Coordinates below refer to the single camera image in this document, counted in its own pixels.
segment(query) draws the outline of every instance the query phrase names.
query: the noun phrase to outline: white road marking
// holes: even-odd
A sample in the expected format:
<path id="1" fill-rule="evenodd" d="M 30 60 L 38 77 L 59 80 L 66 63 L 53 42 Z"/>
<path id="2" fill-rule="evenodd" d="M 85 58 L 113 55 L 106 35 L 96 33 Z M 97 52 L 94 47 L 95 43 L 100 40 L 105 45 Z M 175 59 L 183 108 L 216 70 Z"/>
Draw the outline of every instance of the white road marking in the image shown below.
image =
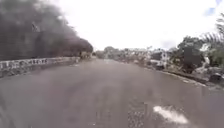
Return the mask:
<path id="1" fill-rule="evenodd" d="M 184 115 L 174 111 L 174 110 L 169 110 L 166 108 L 163 108 L 161 106 L 155 106 L 153 107 L 153 111 L 159 115 L 161 115 L 163 118 L 166 120 L 177 123 L 177 124 L 188 124 L 189 121 L 184 117 Z"/>

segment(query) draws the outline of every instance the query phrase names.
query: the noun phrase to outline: concrete wall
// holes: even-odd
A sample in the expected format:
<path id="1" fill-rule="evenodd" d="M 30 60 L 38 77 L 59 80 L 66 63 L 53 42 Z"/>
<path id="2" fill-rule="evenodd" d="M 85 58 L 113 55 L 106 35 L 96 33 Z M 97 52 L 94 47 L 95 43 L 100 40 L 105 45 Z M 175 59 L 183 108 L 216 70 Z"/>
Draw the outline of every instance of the concrete wall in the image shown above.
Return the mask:
<path id="1" fill-rule="evenodd" d="M 37 69 L 78 63 L 79 61 L 79 57 L 58 57 L 0 61 L 0 78 L 5 76 L 23 74 Z"/>

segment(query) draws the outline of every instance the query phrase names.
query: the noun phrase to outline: sky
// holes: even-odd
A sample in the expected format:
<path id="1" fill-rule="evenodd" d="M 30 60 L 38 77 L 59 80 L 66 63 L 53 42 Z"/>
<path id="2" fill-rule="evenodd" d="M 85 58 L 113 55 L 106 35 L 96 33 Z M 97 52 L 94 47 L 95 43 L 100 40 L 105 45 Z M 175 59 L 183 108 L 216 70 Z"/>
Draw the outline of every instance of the sky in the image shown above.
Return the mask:
<path id="1" fill-rule="evenodd" d="M 222 0 L 56 0 L 69 24 L 95 49 L 169 49 L 184 36 L 214 32 Z"/>

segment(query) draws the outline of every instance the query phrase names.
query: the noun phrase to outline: tree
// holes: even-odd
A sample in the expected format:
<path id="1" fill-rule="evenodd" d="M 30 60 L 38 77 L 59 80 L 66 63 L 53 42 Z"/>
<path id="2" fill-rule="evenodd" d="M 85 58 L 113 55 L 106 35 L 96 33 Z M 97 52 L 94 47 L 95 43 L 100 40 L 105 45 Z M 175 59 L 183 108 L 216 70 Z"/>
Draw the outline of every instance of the tree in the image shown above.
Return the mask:
<path id="1" fill-rule="evenodd" d="M 200 48 L 203 41 L 195 37 L 185 37 L 178 45 L 178 49 L 171 52 L 171 60 L 180 66 L 182 71 L 192 73 L 194 69 L 202 66 L 204 61 Z"/>
<path id="2" fill-rule="evenodd" d="M 0 60 L 78 55 L 92 45 L 46 1 L 0 1 Z"/>
<path id="3" fill-rule="evenodd" d="M 204 42 L 209 46 L 207 50 L 210 66 L 224 67 L 224 14 L 217 19 L 217 34 L 206 34 Z"/>

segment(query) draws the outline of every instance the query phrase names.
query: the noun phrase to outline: road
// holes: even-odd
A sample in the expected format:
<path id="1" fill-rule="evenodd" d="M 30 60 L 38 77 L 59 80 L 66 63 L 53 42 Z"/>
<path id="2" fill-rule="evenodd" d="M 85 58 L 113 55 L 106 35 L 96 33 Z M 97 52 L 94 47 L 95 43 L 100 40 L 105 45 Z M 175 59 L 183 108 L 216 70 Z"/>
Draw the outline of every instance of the road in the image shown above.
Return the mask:
<path id="1" fill-rule="evenodd" d="M 224 92 L 93 60 L 0 80 L 1 128 L 223 128 Z"/>

